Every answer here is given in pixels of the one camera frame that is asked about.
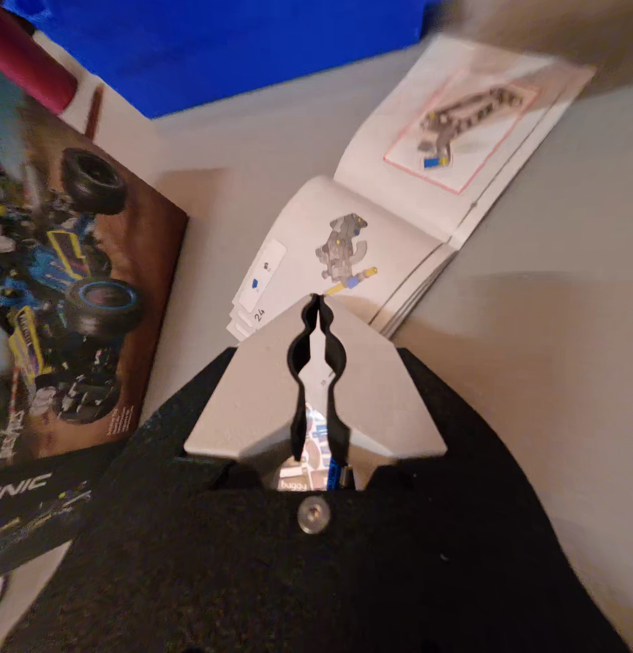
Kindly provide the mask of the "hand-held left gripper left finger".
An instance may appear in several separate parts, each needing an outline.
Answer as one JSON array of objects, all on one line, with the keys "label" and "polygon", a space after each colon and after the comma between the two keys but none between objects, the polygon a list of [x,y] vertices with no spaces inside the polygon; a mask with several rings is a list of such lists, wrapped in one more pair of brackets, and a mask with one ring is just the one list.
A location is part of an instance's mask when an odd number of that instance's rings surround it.
[{"label": "hand-held left gripper left finger", "polygon": [[299,461],[307,418],[300,371],[318,317],[311,294],[243,340],[184,444],[186,455],[235,462]]}]

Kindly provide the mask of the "large blue plastic bin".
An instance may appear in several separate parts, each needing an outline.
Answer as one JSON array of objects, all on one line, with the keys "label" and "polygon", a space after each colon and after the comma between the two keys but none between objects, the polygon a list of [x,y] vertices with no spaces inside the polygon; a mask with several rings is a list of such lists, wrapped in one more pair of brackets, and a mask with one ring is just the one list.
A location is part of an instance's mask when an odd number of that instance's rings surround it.
[{"label": "large blue plastic bin", "polygon": [[442,1],[1,1],[147,118],[417,44]]}]

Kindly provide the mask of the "lego instruction booklet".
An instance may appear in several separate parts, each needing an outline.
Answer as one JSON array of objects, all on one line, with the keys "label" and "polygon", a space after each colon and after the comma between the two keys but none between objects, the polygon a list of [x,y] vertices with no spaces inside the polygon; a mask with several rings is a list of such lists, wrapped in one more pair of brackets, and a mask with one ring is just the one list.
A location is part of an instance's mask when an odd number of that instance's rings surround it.
[{"label": "lego instruction booklet", "polygon": [[242,341],[317,293],[391,337],[595,72],[433,38],[334,176],[309,180],[283,208],[227,330]]}]

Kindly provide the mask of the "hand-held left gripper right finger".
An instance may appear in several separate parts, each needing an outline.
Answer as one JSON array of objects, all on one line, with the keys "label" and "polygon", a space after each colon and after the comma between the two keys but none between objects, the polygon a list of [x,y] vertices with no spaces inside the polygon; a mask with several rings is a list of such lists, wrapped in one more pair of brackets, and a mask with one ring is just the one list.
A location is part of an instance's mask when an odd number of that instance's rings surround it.
[{"label": "hand-held left gripper right finger", "polygon": [[337,299],[319,297],[334,372],[326,420],[334,460],[365,490],[378,468],[437,458],[447,446],[395,346]]}]

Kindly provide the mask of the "lego set box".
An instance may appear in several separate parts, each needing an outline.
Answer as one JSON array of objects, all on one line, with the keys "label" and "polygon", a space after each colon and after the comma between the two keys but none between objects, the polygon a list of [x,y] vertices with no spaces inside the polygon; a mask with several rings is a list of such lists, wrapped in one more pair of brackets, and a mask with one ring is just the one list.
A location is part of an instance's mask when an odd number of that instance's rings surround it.
[{"label": "lego set box", "polygon": [[187,222],[0,72],[0,577],[137,428]]}]

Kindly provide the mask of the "brown stick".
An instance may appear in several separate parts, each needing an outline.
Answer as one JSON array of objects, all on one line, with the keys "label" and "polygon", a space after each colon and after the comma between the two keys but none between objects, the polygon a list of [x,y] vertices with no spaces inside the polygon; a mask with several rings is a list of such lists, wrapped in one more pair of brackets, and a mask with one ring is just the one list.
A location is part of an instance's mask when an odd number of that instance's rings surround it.
[{"label": "brown stick", "polygon": [[105,85],[98,84],[91,96],[91,101],[86,115],[86,123],[84,127],[84,135],[87,139],[94,142],[98,131],[98,125],[101,118],[101,110],[103,104],[103,96],[105,93]]}]

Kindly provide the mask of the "maroon bottle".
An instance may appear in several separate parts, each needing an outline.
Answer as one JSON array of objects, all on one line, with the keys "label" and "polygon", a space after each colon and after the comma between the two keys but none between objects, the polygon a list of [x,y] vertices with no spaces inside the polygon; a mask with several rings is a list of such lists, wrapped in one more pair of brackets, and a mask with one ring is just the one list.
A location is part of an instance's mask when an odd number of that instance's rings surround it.
[{"label": "maroon bottle", "polygon": [[34,40],[30,22],[0,4],[0,71],[55,115],[74,100],[78,81]]}]

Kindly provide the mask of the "small blue lego piece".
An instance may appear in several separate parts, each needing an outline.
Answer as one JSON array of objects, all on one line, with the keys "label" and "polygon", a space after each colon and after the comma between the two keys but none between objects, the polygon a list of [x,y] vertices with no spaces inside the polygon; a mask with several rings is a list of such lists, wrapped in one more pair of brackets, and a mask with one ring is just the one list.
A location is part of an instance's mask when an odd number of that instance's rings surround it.
[{"label": "small blue lego piece", "polygon": [[337,463],[334,457],[329,460],[328,477],[326,481],[326,491],[333,492],[338,490],[354,490],[353,469],[349,465]]}]

